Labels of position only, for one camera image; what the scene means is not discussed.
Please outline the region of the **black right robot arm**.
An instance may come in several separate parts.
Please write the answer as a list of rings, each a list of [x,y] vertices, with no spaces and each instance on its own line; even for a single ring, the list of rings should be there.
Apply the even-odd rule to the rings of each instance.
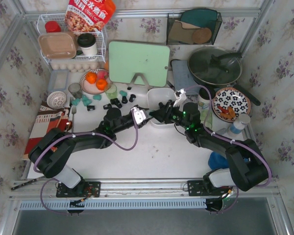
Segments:
[[[265,187],[272,181],[271,169],[261,154],[256,142],[231,140],[216,134],[200,120],[196,103],[184,104],[183,110],[173,106],[173,101],[160,104],[149,115],[160,123],[174,123],[184,128],[187,141],[197,147],[209,149],[224,156],[229,165],[231,178],[240,190]]]

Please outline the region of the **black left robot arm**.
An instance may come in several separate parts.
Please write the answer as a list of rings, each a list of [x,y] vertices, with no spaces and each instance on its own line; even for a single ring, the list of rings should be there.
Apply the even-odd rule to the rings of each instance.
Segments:
[[[65,133],[58,128],[51,129],[32,148],[28,157],[36,172],[42,173],[48,179],[58,180],[78,197],[82,195],[86,185],[83,177],[67,165],[70,155],[86,149],[105,149],[112,144],[126,150],[127,148],[116,143],[116,133],[130,127],[138,130],[151,118],[148,110],[139,106],[131,108],[125,116],[120,109],[110,108],[93,131]]]

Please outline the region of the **white storage basket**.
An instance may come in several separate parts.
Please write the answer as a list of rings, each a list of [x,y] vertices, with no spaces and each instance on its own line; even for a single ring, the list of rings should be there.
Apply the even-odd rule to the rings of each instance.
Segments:
[[[163,104],[166,104],[168,100],[176,100],[174,91],[171,88],[154,88],[149,90],[147,93],[147,104],[150,110],[159,109],[159,103],[162,102]],[[173,127],[173,123],[160,123],[154,118],[150,121],[150,123],[157,129]]]

